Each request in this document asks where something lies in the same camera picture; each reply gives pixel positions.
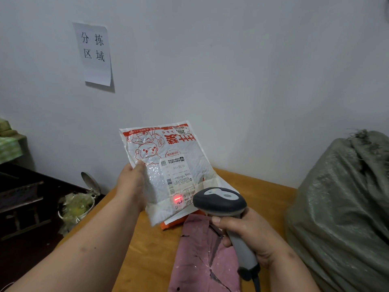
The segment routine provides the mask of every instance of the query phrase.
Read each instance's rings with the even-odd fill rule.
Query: barcode scanner
[[[207,214],[219,217],[231,216],[239,219],[247,207],[245,199],[239,193],[219,187],[206,188],[197,192],[193,196],[193,205]],[[258,273],[261,268],[254,252],[237,233],[227,230],[227,234],[238,257],[238,274],[245,281],[252,279],[255,290],[259,292],[261,288]]]

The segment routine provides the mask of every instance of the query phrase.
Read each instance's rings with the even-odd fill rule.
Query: barcode
[[[168,182],[168,187],[169,187],[170,194],[171,195],[175,194],[175,190],[174,190],[172,179],[169,178],[166,181]]]

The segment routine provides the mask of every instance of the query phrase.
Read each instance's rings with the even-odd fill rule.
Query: person
[[[111,291],[146,206],[143,196],[145,164],[126,165],[115,197],[80,231],[8,288],[7,292]],[[271,290],[319,292],[307,267],[269,223],[247,208],[242,219],[212,217],[214,225],[238,233],[270,272]],[[225,236],[222,243],[231,246]]]

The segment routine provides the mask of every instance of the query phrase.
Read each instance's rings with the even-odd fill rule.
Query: red stripe
[[[141,132],[146,132],[146,131],[151,131],[151,130],[169,130],[169,129],[173,129],[173,127],[182,127],[182,126],[188,126],[188,124],[185,123],[185,124],[181,124],[178,126],[170,126],[170,127],[149,127],[149,128],[135,129],[135,130],[123,132],[123,135],[125,137],[128,137],[130,135],[141,133]]]

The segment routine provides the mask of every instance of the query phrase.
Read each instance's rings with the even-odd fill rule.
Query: pink package
[[[210,220],[190,214],[185,221],[169,292],[240,292],[235,250],[223,246]]]

